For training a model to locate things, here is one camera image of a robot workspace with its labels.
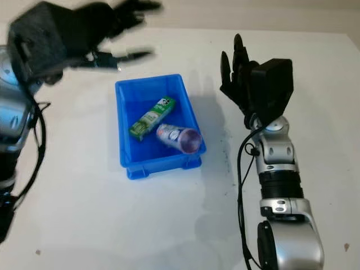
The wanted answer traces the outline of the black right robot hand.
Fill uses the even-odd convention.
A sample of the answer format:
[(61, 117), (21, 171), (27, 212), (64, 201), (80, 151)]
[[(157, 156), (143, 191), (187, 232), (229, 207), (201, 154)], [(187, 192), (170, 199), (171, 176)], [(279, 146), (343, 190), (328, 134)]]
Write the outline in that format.
[(250, 75), (251, 71), (258, 66), (258, 62), (249, 60), (241, 35), (237, 33), (234, 37), (232, 63), (229, 62), (228, 56), (224, 51), (221, 54), (220, 73), (222, 85), (220, 91), (241, 110), (247, 129), (251, 128), (251, 119), (255, 114), (254, 105), (250, 97)]

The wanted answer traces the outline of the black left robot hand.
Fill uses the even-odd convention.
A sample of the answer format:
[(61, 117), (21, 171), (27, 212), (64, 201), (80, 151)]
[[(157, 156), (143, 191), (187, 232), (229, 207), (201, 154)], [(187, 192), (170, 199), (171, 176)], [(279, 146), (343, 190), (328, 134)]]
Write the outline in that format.
[(70, 64), (71, 68), (102, 68), (120, 70), (122, 63), (137, 61), (152, 55), (153, 50), (134, 51), (115, 57), (110, 52), (102, 52), (98, 45), (104, 39), (114, 39), (126, 30), (145, 22), (145, 13), (159, 11), (159, 1), (121, 1), (114, 7), (105, 2), (92, 2), (74, 10), (84, 31), (87, 48), (82, 56)]

